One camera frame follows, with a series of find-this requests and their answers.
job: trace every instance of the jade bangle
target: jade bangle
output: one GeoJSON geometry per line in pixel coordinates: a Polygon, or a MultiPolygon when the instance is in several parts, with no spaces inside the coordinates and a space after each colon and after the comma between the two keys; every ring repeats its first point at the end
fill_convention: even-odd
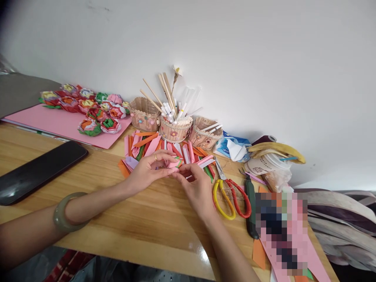
{"type": "Polygon", "coordinates": [[[56,207],[55,212],[54,212],[54,224],[56,225],[56,227],[60,231],[62,231],[64,233],[75,232],[77,230],[80,230],[86,224],[89,223],[90,220],[88,220],[88,221],[86,221],[86,222],[84,222],[80,225],[72,225],[65,218],[65,207],[68,204],[69,200],[72,199],[72,198],[84,196],[86,194],[87,193],[85,193],[85,192],[77,192],[77,193],[70,194],[70,195],[66,196],[64,199],[62,199],[62,201],[58,204],[58,206],[56,207]]]}

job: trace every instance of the popsicle stick basket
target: popsicle stick basket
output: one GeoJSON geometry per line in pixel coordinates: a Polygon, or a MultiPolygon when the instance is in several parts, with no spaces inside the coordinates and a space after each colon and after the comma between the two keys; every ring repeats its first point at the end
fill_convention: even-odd
{"type": "Polygon", "coordinates": [[[204,150],[210,150],[214,144],[222,137],[222,128],[217,129],[213,133],[209,131],[202,131],[202,129],[216,124],[216,121],[204,117],[197,117],[193,123],[189,141],[192,142],[194,147],[200,147],[204,150]]]}
{"type": "Polygon", "coordinates": [[[143,131],[157,131],[161,123],[160,112],[146,98],[137,97],[129,103],[132,125],[143,131]]]}
{"type": "Polygon", "coordinates": [[[162,118],[159,133],[162,135],[163,140],[171,143],[180,143],[189,135],[192,123],[193,119],[191,117],[184,121],[178,121],[176,125],[162,118]]]}

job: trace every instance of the smartphone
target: smartphone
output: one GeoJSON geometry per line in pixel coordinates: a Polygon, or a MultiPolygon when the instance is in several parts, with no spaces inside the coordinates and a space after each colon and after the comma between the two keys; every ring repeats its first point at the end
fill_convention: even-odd
{"type": "Polygon", "coordinates": [[[88,151],[66,142],[0,177],[0,205],[16,204],[86,157],[88,151]]]}

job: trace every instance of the scissor handle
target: scissor handle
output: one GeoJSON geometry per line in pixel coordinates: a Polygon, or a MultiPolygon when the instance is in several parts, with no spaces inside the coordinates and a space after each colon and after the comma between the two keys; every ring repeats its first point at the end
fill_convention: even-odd
{"type": "Polygon", "coordinates": [[[236,217],[236,213],[235,213],[235,210],[234,210],[234,207],[232,206],[231,204],[231,201],[230,199],[227,197],[226,193],[224,192],[223,190],[223,181],[218,179],[215,184],[214,184],[214,188],[213,188],[213,200],[214,200],[214,204],[215,206],[217,207],[217,210],[219,211],[219,213],[221,215],[223,215],[225,218],[227,218],[228,220],[233,220],[235,217],[236,217]],[[224,199],[226,200],[228,206],[230,207],[230,210],[231,210],[231,216],[228,216],[227,214],[225,214],[225,212],[221,209],[221,207],[219,206],[219,203],[218,203],[218,199],[217,199],[217,189],[218,189],[218,185],[219,185],[219,188],[221,189],[221,193],[224,197],[224,199]]]}
{"type": "Polygon", "coordinates": [[[226,183],[231,188],[232,198],[234,199],[234,206],[235,206],[235,209],[238,212],[238,214],[243,218],[250,217],[251,212],[252,212],[252,208],[251,208],[251,203],[249,202],[247,194],[242,190],[242,188],[239,187],[238,184],[236,184],[231,179],[228,179],[228,180],[226,179],[226,183]],[[235,189],[232,186],[235,186],[240,191],[240,193],[242,193],[242,195],[243,195],[244,201],[246,202],[246,213],[245,214],[243,214],[242,211],[239,208],[238,200],[236,199],[235,189]]]}

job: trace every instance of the tool handle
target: tool handle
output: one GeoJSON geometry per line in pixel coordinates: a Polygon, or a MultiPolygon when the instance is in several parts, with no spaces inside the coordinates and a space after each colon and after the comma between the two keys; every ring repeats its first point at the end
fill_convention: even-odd
{"type": "Polygon", "coordinates": [[[251,208],[251,203],[249,202],[249,199],[247,197],[247,194],[245,194],[245,192],[242,190],[242,188],[239,187],[238,184],[236,184],[234,181],[232,181],[231,179],[229,180],[226,180],[228,186],[231,188],[231,193],[232,193],[232,198],[234,200],[234,206],[235,206],[235,209],[236,211],[238,212],[238,214],[242,217],[242,218],[245,218],[247,219],[248,217],[250,217],[251,215],[251,212],[252,212],[252,208],[251,208]],[[246,213],[243,214],[242,211],[240,210],[239,208],[239,205],[238,205],[238,200],[236,199],[236,193],[235,193],[235,189],[233,188],[233,186],[236,187],[236,189],[238,189],[240,191],[240,193],[242,193],[243,197],[244,197],[244,201],[246,202],[246,213]]]}
{"type": "Polygon", "coordinates": [[[258,240],[260,236],[256,231],[256,196],[255,188],[253,187],[251,180],[246,180],[244,190],[252,207],[252,214],[246,219],[247,231],[252,238],[258,240]]]}

